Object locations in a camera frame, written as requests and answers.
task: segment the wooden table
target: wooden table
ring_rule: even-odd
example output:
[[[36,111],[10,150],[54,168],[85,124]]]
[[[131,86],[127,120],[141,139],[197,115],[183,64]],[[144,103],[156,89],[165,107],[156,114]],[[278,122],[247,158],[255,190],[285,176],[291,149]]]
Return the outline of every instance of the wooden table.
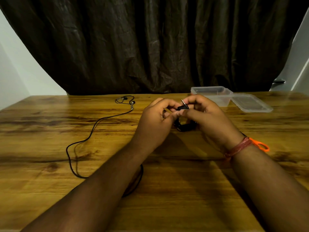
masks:
[[[309,187],[309,98],[299,93],[254,93],[272,113],[223,108],[246,135],[269,145],[272,156]],[[76,147],[79,173],[90,175],[132,137],[143,109],[157,97],[136,95],[134,111],[100,123]],[[89,135],[94,122],[128,111],[120,95],[33,96],[0,112],[0,229],[20,230],[82,182],[65,148]],[[70,150],[74,157],[74,148]],[[222,155],[198,131],[172,130],[144,162],[136,191],[121,200],[110,230],[260,231],[261,220]]]

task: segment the person's left hand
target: person's left hand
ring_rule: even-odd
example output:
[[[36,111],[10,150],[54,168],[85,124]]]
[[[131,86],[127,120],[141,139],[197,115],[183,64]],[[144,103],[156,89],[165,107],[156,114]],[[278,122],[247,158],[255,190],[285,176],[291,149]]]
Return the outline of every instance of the person's left hand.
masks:
[[[130,143],[147,154],[153,152],[168,136],[178,118],[176,109],[179,106],[180,103],[166,98],[157,98],[150,103],[144,109]]]

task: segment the plastic container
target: plastic container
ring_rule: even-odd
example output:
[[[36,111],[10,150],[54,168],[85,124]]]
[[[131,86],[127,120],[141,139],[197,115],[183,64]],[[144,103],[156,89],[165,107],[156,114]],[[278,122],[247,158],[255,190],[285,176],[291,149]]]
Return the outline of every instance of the plastic container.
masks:
[[[223,86],[191,87],[191,94],[201,94],[214,101],[219,107],[227,107],[233,92]]]
[[[238,94],[232,96],[232,101],[244,112],[271,112],[273,108],[252,94]]]

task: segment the curtain fold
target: curtain fold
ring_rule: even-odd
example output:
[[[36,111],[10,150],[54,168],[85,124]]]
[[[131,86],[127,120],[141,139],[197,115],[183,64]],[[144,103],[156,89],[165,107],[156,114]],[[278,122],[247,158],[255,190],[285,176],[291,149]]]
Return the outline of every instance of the curtain fold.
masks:
[[[309,0],[0,0],[42,68],[72,95],[267,91]]]

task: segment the dark curtain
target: dark curtain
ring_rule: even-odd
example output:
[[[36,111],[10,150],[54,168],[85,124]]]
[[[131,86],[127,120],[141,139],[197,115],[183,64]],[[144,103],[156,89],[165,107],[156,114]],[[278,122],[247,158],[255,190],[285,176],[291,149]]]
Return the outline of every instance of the dark curtain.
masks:
[[[0,0],[69,94],[266,91],[309,0]]]

